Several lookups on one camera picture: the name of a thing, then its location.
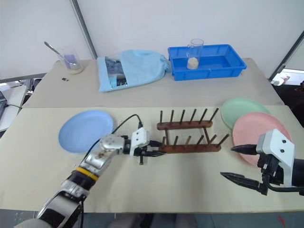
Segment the blue plastic tray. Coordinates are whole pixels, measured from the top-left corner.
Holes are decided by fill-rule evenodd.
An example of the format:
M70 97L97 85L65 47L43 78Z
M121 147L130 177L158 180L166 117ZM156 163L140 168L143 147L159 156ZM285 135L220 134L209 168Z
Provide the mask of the blue plastic tray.
M195 70L189 70L187 69L187 49L187 47L168 48L175 81L237 77L247 67L231 45L219 44L204 45L199 59L199 67Z

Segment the plate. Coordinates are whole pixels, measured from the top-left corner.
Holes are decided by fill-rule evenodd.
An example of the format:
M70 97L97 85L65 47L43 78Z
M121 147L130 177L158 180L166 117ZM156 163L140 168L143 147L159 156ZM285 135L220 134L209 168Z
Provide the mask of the plate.
M290 135L281 122L266 113L248 113L240 117L233 128L232 137L235 146L257 144L259 136L273 129L278 129L290 141ZM240 156L250 164L257 166L259 155L241 154Z
M251 112L270 114L270 112L259 102L241 97L227 100L221 108L222 119L230 129L233 129L238 118Z
M61 127L58 140L62 148L71 153L85 153L112 130L113 119L108 113L90 110L70 118Z

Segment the yellow band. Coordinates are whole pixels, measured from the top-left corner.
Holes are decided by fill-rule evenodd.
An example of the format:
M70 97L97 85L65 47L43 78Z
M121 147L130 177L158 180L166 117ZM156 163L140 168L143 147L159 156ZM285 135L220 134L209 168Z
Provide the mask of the yellow band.
M83 173L84 175L92 178L93 180L97 181L98 180L98 177L96 175L94 175L93 173L91 173L90 171L88 170L85 170L84 168L81 168L81 167L77 167L75 170L77 170L78 172L81 172Z

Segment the cable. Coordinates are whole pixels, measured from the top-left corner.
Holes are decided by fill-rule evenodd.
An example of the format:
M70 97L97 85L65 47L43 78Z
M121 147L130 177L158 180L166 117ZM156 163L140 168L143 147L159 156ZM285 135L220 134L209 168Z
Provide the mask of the cable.
M80 217L80 228L83 228L84 227L84 200L82 199L81 200L81 217Z
M6 107L8 107L8 106L15 106L15 107L17 107L17 108L22 108L22 107L20 107L20 106L17 106L17 105L14 105L14 104L6 104L6 105L4 105L4 107L6 108Z
M277 192L300 192L300 191L304 191L304 187L290 187L290 188L273 187L272 185L270 185L269 179L270 179L269 175L265 175L264 178L263 178L264 184L272 191L277 191Z
M143 125L142 125L142 120L140 119L139 115L138 114L133 114L133 115L130 115L128 118L126 118L124 121L122 121L122 123L120 125L118 125L113 131L111 134L114 134L122 125L125 124L125 122L127 122L128 120L130 120L132 117L136 116L138 118L138 128L141 128ZM84 158L91 152L91 150L93 149L93 147L99 142L100 139L97 139L97 141L90 147L90 149L87 151L87 153L85 154Z

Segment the pink plate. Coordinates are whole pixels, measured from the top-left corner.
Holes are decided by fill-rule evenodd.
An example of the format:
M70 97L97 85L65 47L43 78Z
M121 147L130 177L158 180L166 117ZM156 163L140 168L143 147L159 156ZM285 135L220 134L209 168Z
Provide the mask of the pink plate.
M235 146L244 144L257 144L261 134L278 129L289 140L290 136L280 121L266 113L253 112L240 117L233 127L233 143ZM259 155L240 154L245 161L257 166Z

